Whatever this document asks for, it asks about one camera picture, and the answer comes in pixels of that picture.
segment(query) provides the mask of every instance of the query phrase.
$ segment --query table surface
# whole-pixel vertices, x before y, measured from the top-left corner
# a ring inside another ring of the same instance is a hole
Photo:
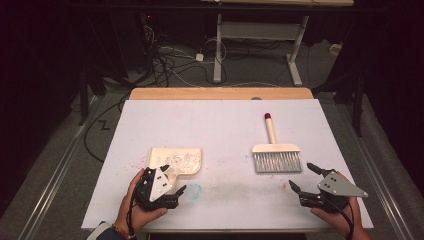
[[[262,100],[250,101],[252,98]],[[275,118],[277,141],[301,147],[301,174],[254,172],[251,147],[267,142],[264,111]],[[322,177],[309,171],[307,162],[335,168],[352,180],[321,106],[308,89],[134,89],[82,228],[91,229],[100,220],[116,217],[115,206],[125,191],[122,185],[138,168],[146,167],[151,147],[200,148],[202,166],[196,175],[178,178],[178,188],[187,185],[180,206],[146,225],[146,232],[323,231],[329,226],[300,206],[288,180],[304,191],[318,192],[316,184]],[[372,228],[362,200],[359,202],[364,227]]]
[[[308,6],[352,6],[353,0],[221,0],[223,3],[278,4],[278,5],[308,5]]]

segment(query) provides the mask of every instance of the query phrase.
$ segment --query brush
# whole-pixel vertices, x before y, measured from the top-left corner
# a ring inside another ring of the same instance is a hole
[[[300,148],[294,144],[277,144],[271,114],[265,114],[270,144],[258,144],[252,149],[257,173],[301,172]]]

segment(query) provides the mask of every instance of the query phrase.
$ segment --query sleeve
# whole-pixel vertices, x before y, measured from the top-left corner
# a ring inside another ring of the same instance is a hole
[[[100,223],[86,240],[125,240],[121,234],[117,233],[107,222]]]

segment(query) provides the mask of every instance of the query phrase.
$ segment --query white tabletop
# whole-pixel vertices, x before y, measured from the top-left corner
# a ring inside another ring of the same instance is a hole
[[[256,174],[251,149],[268,143],[264,114],[271,113],[278,143],[301,149],[303,172]],[[301,207],[288,180],[318,193],[322,180],[307,162],[352,176],[318,100],[133,100],[127,101],[99,176],[83,229],[113,222],[130,180],[146,167],[149,151],[200,148],[202,166],[180,205],[144,231],[322,231],[329,226]],[[365,228],[372,228],[361,205]]]

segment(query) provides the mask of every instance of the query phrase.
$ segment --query hand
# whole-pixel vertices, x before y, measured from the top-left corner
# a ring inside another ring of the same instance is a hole
[[[135,186],[140,180],[141,176],[143,176],[144,169],[141,169],[140,172],[133,178],[128,187],[127,195],[125,195],[124,199],[122,199],[121,207],[119,208],[118,217],[116,218],[115,225],[119,227],[121,230],[125,231],[127,234],[129,233],[128,225],[127,225],[127,213],[130,206],[131,195],[134,191]],[[158,219],[159,217],[165,215],[168,212],[166,208],[159,208],[155,211],[146,212],[141,209],[139,206],[135,206],[132,208],[132,225],[134,231],[140,231],[144,225],[147,223]]]
[[[351,221],[352,221],[352,212],[353,212],[354,231],[353,231],[352,239],[364,239],[364,240],[371,239],[369,235],[367,234],[367,232],[365,231],[365,229],[362,227],[361,210],[359,208],[358,200],[356,199],[356,197],[351,197],[349,199],[349,203],[352,209],[350,209],[350,206],[348,205],[343,209],[343,212],[349,217]],[[349,232],[350,232],[349,224],[340,213],[336,213],[336,214],[328,213],[319,208],[311,208],[311,213],[321,218],[325,222],[329,223],[343,237],[346,238],[349,235]]]

